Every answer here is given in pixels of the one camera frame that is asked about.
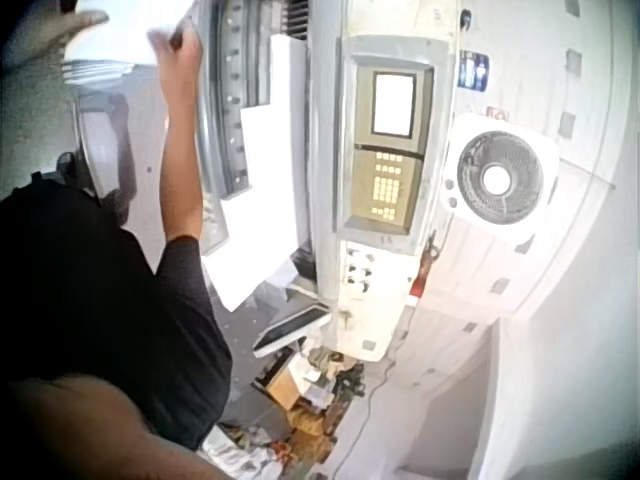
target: sticker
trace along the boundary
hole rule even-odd
[[[460,50],[458,87],[484,92],[489,81],[489,57],[481,53]]]
[[[502,120],[503,122],[509,121],[509,112],[496,107],[487,107],[487,113],[485,113],[485,115],[489,118],[493,118],[494,120]]]

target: small fan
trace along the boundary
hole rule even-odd
[[[448,210],[515,243],[535,233],[558,171],[548,138],[464,114],[453,125],[441,200]]]

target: black t-shirt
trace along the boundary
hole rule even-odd
[[[52,181],[4,200],[0,228],[5,381],[102,378],[157,434],[198,448],[231,372],[198,242],[167,244],[154,275],[110,212]]]

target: fan grille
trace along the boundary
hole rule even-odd
[[[502,167],[511,183],[494,195],[483,183],[488,168]],[[471,140],[458,162],[458,185],[469,208],[483,220],[511,225],[531,214],[542,196],[544,175],[531,147],[506,132],[486,132]]]

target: sleeve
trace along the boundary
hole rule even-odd
[[[176,295],[213,317],[202,272],[200,245],[195,238],[183,236],[169,242],[162,253],[156,277]]]

